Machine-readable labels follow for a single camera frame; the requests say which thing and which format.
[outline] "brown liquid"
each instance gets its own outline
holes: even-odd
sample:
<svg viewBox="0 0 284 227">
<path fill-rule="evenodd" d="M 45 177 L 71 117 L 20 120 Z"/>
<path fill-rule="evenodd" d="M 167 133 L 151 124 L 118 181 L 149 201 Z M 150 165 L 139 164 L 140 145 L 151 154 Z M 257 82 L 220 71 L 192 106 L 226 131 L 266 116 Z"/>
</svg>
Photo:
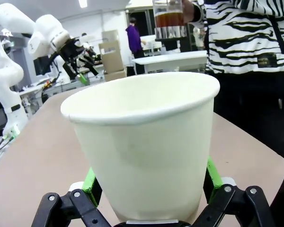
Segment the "brown liquid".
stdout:
<svg viewBox="0 0 284 227">
<path fill-rule="evenodd" d="M 184 26 L 183 13 L 165 13 L 157 15 L 156 17 L 157 27 L 168 26 Z"/>
</svg>

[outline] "zebra print jacket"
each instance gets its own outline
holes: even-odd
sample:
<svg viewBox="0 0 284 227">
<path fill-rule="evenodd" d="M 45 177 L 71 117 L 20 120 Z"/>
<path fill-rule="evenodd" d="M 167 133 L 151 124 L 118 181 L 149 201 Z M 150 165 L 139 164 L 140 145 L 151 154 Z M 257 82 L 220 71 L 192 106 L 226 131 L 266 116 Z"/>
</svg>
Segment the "zebra print jacket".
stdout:
<svg viewBox="0 0 284 227">
<path fill-rule="evenodd" d="M 284 71 L 284 0 L 201 1 L 192 24 L 207 28 L 209 72 Z"/>
</svg>

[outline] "black hair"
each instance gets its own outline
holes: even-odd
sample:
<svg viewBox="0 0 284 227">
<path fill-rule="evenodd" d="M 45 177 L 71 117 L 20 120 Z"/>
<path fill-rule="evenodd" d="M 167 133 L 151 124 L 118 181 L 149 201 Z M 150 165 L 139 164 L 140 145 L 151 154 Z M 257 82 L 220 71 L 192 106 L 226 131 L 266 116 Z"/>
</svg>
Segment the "black hair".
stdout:
<svg viewBox="0 0 284 227">
<path fill-rule="evenodd" d="M 132 24 L 136 24 L 136 23 L 137 23 L 137 20 L 136 20 L 136 18 L 131 17 L 131 18 L 129 19 L 129 22 L 132 23 Z"/>
</svg>

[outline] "ceiling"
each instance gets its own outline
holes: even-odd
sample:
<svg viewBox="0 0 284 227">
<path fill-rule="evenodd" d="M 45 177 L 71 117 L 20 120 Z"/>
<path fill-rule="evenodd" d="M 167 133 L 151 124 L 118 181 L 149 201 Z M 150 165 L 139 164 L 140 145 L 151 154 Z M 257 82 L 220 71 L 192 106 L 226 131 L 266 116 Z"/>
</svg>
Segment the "ceiling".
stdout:
<svg viewBox="0 0 284 227">
<path fill-rule="evenodd" d="M 52 14 L 59 20 L 83 16 L 100 10 L 125 9 L 130 0 L 87 0 L 88 7 L 80 8 L 78 0 L 0 0 L 0 4 L 8 2 L 37 20 L 44 14 Z"/>
</svg>

